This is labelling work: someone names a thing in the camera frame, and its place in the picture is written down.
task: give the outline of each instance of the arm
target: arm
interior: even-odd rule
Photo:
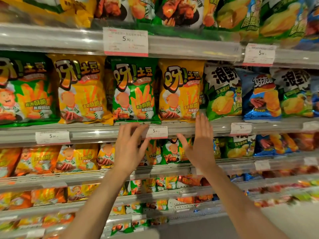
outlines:
[[[114,201],[127,177],[136,169],[145,154],[149,138],[138,148],[138,140],[147,125],[121,125],[115,144],[114,166],[62,233],[61,239],[99,239]]]
[[[196,117],[193,148],[182,134],[177,135],[191,163],[202,171],[223,203],[225,210],[241,238],[288,238],[255,207],[254,203],[233,184],[217,166],[213,150],[213,129],[203,114]]]

